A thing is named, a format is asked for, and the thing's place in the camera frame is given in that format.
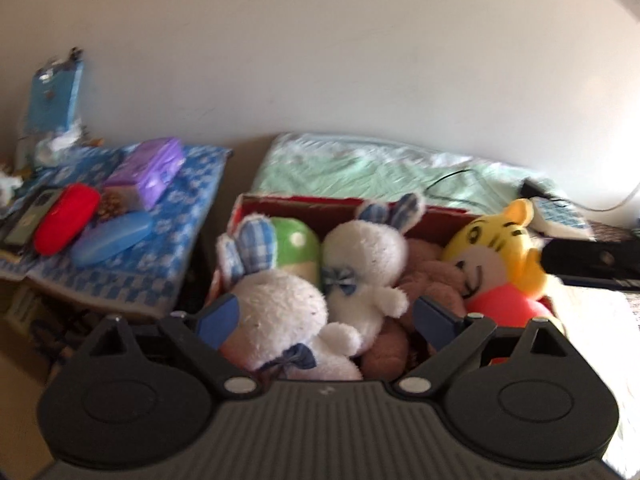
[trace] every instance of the pink stuffed toy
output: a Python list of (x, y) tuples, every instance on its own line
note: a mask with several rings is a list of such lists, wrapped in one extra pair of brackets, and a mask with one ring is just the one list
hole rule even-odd
[(400, 318), (408, 333), (415, 332), (413, 305), (420, 296), (429, 296), (459, 317), (466, 316), (462, 294), (465, 274), (455, 265), (439, 261), (442, 248), (424, 240), (409, 238), (409, 257), (398, 288), (409, 300), (409, 309)]
[(408, 238), (407, 246), (407, 263), (398, 288), (406, 294), (409, 308), (398, 320), (385, 318), (375, 344), (362, 356), (360, 371), (366, 379), (393, 381), (404, 373), (410, 361), (407, 333), (415, 332), (413, 304), (420, 296), (433, 298), (456, 316), (466, 316), (461, 294), (464, 273), (454, 265), (438, 261), (442, 248), (436, 244)]

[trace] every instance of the mint green bedsheet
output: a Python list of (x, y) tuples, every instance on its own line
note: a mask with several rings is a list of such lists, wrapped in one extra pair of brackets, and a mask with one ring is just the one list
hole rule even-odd
[(517, 198), (521, 181), (532, 176), (554, 192), (536, 171), (481, 158), (438, 152), (366, 137), (283, 134), (266, 155), (252, 191), (270, 195), (328, 196), (396, 200), (457, 170), (426, 195), (428, 203), (475, 214), (495, 213)]

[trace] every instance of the white wall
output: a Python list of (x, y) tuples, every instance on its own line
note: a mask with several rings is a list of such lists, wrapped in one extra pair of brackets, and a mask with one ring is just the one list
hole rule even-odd
[(640, 180), (640, 29), (614, 0), (0, 0), (5, 135), (75, 45), (92, 129), (239, 145), (242, 186), (289, 130), (501, 158), (595, 206)]

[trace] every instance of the red box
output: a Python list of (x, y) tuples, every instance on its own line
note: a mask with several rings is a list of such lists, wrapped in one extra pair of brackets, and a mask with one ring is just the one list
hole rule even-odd
[[(242, 218), (252, 213), (267, 216), (297, 218), (307, 224), (323, 240), (338, 224), (354, 219), (356, 208), (363, 202), (359, 198), (319, 198), (312, 196), (274, 197), (243, 194), (238, 197), (231, 211), (226, 232), (231, 235)], [(422, 238), (428, 242), (445, 246), (453, 235), (477, 218), (463, 209), (430, 206), (420, 222), (406, 236)], [(222, 293), (220, 270), (213, 274), (209, 301)]]

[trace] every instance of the white stuffed bunny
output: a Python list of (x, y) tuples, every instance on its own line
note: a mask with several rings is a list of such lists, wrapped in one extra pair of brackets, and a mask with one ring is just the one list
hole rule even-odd
[(402, 290), (392, 288), (404, 270), (408, 245), (403, 234), (424, 213), (417, 194), (396, 206), (365, 202), (356, 219), (340, 224), (322, 243), (322, 278), (329, 320), (353, 326), (362, 336), (357, 355), (372, 348), (385, 316), (398, 318), (408, 307)]
[(247, 216), (234, 238), (222, 235), (218, 259), (240, 305), (238, 326), (220, 347), (229, 362), (288, 379), (362, 379), (349, 359), (362, 343), (360, 334), (345, 324), (327, 324), (326, 301), (318, 288), (273, 268), (275, 232), (267, 217)]

